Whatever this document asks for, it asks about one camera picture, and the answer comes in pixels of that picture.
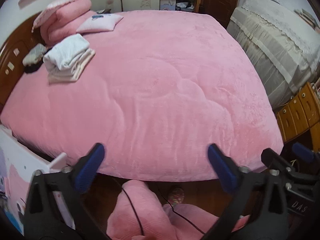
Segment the pink pillow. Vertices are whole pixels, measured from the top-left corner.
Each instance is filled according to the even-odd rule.
[[[83,15],[89,11],[91,5],[90,0],[77,0],[62,6],[56,11],[57,21],[49,27],[48,32],[61,28],[80,15]]]
[[[50,3],[39,15],[38,17],[34,20],[33,22],[33,27],[32,27],[32,32],[35,28],[40,27],[44,22],[49,19],[49,17],[59,8],[62,6],[71,3],[76,0],[55,0],[52,3]]]
[[[70,35],[76,34],[76,30],[79,28],[79,26],[94,14],[96,14],[94,11],[88,11],[80,17],[67,23],[62,28],[48,32],[50,43],[57,43]]]
[[[113,31],[123,16],[118,14],[96,14],[88,18],[77,29],[77,33],[96,33]]]

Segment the screw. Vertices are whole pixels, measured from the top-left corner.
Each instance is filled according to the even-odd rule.
[[[270,174],[271,174],[272,176],[278,176],[279,173],[280,173],[279,170],[269,170],[269,172],[270,172]]]
[[[239,171],[242,172],[242,173],[249,173],[250,172],[250,169],[246,166],[240,166],[239,167]]]
[[[287,190],[291,189],[291,188],[292,188],[291,183],[287,182],[287,183],[285,184],[285,188],[286,188]]]
[[[63,173],[69,173],[72,171],[72,167],[70,167],[70,166],[63,167],[61,171]]]
[[[35,172],[34,172],[34,175],[35,176],[39,176],[39,175],[41,175],[42,174],[42,171],[41,170],[36,170]]]

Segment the pink quilt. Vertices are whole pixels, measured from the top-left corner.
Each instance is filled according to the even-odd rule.
[[[85,35],[96,55],[76,83],[25,74],[1,114],[14,135],[71,164],[96,142],[99,172],[138,180],[216,179],[207,147],[238,165],[263,166],[283,143],[250,60],[208,15],[132,11],[113,32]]]

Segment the bed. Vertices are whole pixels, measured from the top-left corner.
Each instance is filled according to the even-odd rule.
[[[10,35],[0,54],[0,119],[20,142],[52,157],[65,152],[69,164],[101,142],[100,173],[149,181],[216,179],[210,143],[252,170],[264,167],[263,149],[281,152],[263,84],[215,19],[121,14],[113,32],[84,35],[96,55],[75,83],[49,85],[44,65],[23,74],[23,56],[42,41],[31,33],[36,16]]]
[[[265,6],[266,3],[274,4],[276,9],[288,11],[293,21],[306,27],[303,33],[305,39],[312,40],[318,36],[320,41],[320,35],[294,13],[271,0],[257,1]],[[295,39],[276,27],[268,17],[250,10],[246,5],[246,8],[237,7],[234,10],[227,31],[246,52],[260,76],[272,108],[276,109],[295,95],[307,81],[315,80],[319,72],[316,65],[319,63],[320,50],[309,60],[303,46],[299,46]]]

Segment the wooden bed frame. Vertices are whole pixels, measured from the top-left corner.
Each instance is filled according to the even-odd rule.
[[[24,73],[23,58],[36,44],[45,44],[39,28],[31,33],[33,21],[38,15],[39,13],[20,24],[0,49],[0,113]]]

